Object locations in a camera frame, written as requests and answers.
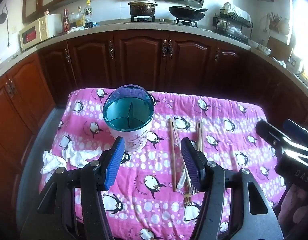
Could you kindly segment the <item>red wooden base cabinets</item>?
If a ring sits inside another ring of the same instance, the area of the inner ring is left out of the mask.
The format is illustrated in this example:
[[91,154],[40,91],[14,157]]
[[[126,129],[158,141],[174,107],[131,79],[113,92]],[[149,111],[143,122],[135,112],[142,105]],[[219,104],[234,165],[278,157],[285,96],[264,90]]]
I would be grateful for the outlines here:
[[0,180],[13,184],[47,116],[77,88],[137,84],[260,105],[281,127],[308,126],[308,91],[250,49],[201,35],[122,30],[51,42],[0,70]]

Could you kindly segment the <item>yellow oil bottle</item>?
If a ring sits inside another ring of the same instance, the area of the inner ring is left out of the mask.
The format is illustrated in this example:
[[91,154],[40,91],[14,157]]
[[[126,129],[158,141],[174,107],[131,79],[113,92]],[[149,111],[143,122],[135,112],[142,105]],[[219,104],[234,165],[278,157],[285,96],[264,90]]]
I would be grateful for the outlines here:
[[78,6],[78,12],[76,14],[76,26],[83,27],[85,25],[85,17],[81,11],[81,6]]

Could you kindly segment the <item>clear bottle yellow cap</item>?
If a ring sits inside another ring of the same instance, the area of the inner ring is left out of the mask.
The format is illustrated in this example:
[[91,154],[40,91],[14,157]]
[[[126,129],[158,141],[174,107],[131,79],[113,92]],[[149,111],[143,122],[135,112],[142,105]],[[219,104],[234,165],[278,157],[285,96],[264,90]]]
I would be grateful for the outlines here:
[[90,0],[86,1],[86,6],[84,9],[84,17],[85,17],[85,28],[92,28],[93,27],[92,6]]

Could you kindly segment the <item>crumpled white tissue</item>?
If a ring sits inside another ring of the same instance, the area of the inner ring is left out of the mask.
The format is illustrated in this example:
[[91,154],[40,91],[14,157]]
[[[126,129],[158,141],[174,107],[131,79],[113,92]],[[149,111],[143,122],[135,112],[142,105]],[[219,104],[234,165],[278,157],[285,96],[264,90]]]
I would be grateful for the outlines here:
[[75,151],[73,144],[70,142],[66,150],[61,151],[61,156],[53,155],[52,151],[44,151],[42,155],[43,166],[40,174],[48,174],[54,172],[59,167],[67,168],[68,164],[75,168],[82,168],[88,164],[89,160],[99,157],[102,149],[96,150],[80,150]]

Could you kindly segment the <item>chopstick bundle piece two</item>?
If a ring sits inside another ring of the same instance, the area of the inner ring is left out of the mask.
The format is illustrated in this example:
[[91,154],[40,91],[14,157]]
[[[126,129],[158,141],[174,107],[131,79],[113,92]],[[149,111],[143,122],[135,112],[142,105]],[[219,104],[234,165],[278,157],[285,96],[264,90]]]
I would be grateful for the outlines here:
[[203,131],[202,131],[202,121],[198,123],[198,150],[204,152],[204,141],[203,141]]

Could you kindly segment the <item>black wok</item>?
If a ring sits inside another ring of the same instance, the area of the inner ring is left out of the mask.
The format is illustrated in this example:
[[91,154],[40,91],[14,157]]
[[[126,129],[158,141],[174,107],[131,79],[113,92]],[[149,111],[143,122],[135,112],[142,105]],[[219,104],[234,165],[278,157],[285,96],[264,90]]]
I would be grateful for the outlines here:
[[194,9],[190,6],[172,6],[169,7],[169,11],[175,18],[184,21],[197,22],[204,18],[207,8]]

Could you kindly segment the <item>metal fork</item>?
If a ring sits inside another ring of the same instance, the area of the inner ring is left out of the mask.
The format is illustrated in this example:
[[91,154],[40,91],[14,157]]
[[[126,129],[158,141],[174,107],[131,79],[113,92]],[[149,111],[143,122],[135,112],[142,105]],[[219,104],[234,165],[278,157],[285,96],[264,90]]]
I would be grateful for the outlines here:
[[184,206],[189,206],[192,205],[192,200],[191,200],[191,194],[190,194],[190,187],[186,186],[185,187],[185,193],[183,195],[183,199],[184,199]]

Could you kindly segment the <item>light wooden chopstick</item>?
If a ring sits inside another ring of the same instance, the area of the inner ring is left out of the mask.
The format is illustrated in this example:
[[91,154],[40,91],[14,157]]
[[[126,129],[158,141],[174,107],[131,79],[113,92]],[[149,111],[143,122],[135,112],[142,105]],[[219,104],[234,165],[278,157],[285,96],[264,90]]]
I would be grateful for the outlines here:
[[183,155],[182,155],[182,152],[181,152],[181,140],[180,140],[178,132],[177,132],[175,121],[174,121],[173,118],[172,118],[172,120],[173,120],[173,126],[174,126],[174,134],[175,134],[175,138],[176,138],[176,141],[177,141],[177,146],[178,146],[178,149],[179,149],[179,152],[180,152],[180,156],[181,156],[181,160],[182,160],[182,168],[185,168],[186,175],[187,175],[187,179],[185,180],[185,182],[187,182],[187,185],[190,187],[190,191],[191,191],[192,183],[191,183],[191,180],[189,178],[189,173],[188,173],[188,170],[187,170],[187,167],[185,165],[185,162],[184,162],[184,159],[183,159]]

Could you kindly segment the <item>dark cooking pot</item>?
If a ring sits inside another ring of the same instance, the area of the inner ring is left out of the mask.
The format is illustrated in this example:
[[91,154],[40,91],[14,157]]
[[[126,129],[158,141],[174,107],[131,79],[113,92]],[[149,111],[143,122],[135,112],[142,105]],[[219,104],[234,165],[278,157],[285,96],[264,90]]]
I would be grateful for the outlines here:
[[129,2],[128,5],[131,16],[152,17],[158,4],[155,0],[136,0]]

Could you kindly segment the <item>gas stove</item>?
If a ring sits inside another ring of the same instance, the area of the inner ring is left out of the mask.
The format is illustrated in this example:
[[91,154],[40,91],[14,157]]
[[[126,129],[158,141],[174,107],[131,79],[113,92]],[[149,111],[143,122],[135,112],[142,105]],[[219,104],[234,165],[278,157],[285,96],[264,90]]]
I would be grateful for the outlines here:
[[164,18],[155,18],[155,16],[131,16],[129,20],[126,20],[125,23],[140,23],[140,22],[156,22],[156,23],[166,23],[166,24],[178,24],[185,25],[189,27],[197,27],[197,22],[186,21],[180,19],[164,19]]

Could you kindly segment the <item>cream microwave oven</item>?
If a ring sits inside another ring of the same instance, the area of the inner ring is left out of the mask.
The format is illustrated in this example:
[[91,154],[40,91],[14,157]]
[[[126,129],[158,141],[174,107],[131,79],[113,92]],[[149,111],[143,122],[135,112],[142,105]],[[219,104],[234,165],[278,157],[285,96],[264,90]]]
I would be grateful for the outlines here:
[[21,50],[26,50],[63,32],[61,14],[49,14],[19,32]]

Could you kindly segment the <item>chopstick bundle piece one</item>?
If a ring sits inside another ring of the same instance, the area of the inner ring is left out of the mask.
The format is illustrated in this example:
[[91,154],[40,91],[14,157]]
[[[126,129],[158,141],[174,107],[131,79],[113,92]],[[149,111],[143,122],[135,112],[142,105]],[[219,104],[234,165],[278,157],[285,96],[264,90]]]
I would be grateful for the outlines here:
[[200,124],[200,122],[198,122],[196,124],[196,136],[197,136],[196,148],[197,148],[198,151],[201,149],[201,135],[200,135],[201,128],[200,128],[200,126],[201,126],[201,124]]

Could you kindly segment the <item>black dish rack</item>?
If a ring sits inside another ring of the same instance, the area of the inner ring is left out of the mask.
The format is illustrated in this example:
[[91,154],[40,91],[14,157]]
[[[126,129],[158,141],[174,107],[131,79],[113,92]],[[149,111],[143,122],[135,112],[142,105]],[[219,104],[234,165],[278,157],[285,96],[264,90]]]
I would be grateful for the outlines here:
[[226,2],[213,17],[215,32],[247,44],[251,38],[253,22],[248,12]]

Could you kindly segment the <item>red sauce bottle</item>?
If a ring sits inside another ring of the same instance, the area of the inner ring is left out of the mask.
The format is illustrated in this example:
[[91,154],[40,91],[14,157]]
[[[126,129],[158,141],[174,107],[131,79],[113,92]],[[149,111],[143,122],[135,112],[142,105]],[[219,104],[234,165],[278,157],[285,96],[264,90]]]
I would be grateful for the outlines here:
[[63,13],[63,31],[67,33],[70,30],[70,20],[68,17],[68,10],[65,8]]

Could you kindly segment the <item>white floral utensil holder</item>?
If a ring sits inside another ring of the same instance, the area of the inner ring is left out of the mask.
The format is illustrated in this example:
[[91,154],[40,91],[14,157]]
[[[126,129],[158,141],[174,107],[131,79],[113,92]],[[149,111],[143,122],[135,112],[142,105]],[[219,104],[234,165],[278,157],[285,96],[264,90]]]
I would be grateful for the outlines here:
[[114,138],[125,140],[127,152],[137,152],[147,142],[154,116],[150,93],[138,85],[124,85],[106,99],[102,116]]

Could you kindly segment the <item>pink penguin tablecloth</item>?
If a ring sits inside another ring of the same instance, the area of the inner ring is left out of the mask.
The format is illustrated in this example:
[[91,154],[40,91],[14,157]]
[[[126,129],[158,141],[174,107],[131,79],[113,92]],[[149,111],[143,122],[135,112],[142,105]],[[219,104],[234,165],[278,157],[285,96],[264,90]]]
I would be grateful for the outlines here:
[[[61,156],[71,142],[75,151],[108,150],[113,137],[102,116],[110,89],[86,88],[68,95],[66,110],[51,149]],[[196,140],[196,124],[202,121],[204,155],[228,170],[247,168],[270,204],[285,191],[276,174],[273,149],[255,131],[265,118],[261,107],[206,96],[152,92],[155,111],[146,145],[125,152],[115,184],[101,194],[113,235],[122,239],[188,239],[201,209],[203,194],[184,206],[185,188],[173,191],[170,118],[180,138]],[[176,178],[182,160],[175,143]]]

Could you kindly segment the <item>metal spoon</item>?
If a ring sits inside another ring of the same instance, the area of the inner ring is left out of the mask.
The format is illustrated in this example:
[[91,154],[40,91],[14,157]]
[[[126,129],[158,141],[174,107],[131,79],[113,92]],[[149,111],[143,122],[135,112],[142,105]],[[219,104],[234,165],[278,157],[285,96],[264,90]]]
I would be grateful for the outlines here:
[[[191,140],[191,144],[192,144],[192,146],[194,147],[194,149],[197,149],[196,141]],[[196,195],[196,194],[198,193],[197,188],[194,186],[193,183],[192,183],[192,187],[191,187],[190,193],[191,193],[192,195]]]

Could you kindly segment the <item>white ceramic spoon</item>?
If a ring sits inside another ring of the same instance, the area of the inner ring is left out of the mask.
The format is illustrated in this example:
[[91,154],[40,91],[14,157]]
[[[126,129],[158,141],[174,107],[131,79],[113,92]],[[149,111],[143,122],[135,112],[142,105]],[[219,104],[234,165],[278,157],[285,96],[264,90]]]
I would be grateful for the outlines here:
[[183,168],[181,177],[180,177],[180,179],[179,179],[179,181],[177,183],[176,188],[177,189],[181,189],[184,186],[186,179],[187,179],[186,171],[185,171],[185,168]]

